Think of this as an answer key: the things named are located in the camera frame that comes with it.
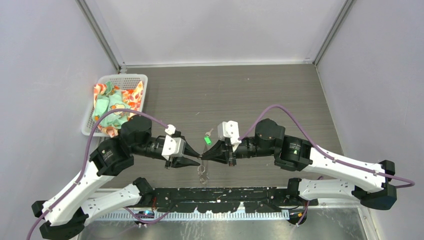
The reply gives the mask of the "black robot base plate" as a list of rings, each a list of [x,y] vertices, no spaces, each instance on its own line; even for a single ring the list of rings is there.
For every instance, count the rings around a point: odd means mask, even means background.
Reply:
[[[246,213],[276,213],[281,210],[303,209],[307,201],[290,196],[277,187],[181,187],[155,188],[136,205],[155,208],[159,212],[234,213],[244,208]]]

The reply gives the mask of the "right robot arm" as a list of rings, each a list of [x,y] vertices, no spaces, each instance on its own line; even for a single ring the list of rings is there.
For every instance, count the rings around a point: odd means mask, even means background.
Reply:
[[[235,166],[238,159],[272,156],[274,165],[283,170],[330,177],[289,179],[285,198],[291,205],[299,205],[303,200],[347,199],[370,209],[389,210],[397,201],[397,189],[390,184],[395,173],[392,161],[354,160],[314,146],[308,140],[286,135],[285,130],[266,118],[256,124],[253,136],[239,140],[238,123],[224,121],[217,127],[217,143],[200,158]]]

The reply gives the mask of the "silver key with green tag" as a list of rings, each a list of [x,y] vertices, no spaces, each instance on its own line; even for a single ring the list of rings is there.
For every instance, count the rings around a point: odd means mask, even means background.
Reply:
[[[214,129],[212,128],[210,131],[206,132],[205,133],[205,136],[208,137],[208,138],[210,138],[212,136],[213,130]]]

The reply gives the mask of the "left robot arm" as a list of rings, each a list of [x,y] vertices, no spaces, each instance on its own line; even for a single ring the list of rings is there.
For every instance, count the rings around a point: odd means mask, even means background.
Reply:
[[[41,236],[47,240],[69,240],[96,218],[120,208],[152,206],[157,199],[145,178],[139,177],[124,188],[92,198],[92,194],[134,165],[136,155],[163,160],[166,168],[199,166],[198,153],[179,131],[166,127],[166,135],[152,136],[152,117],[134,115],[118,135],[86,153],[83,169],[57,195],[32,204]]]

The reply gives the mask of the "green key tag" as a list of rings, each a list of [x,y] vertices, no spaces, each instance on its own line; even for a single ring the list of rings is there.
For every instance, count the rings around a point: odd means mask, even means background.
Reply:
[[[207,146],[210,146],[212,144],[212,141],[211,141],[210,137],[207,136],[207,135],[204,137],[204,141],[205,141],[205,143],[206,143]]]

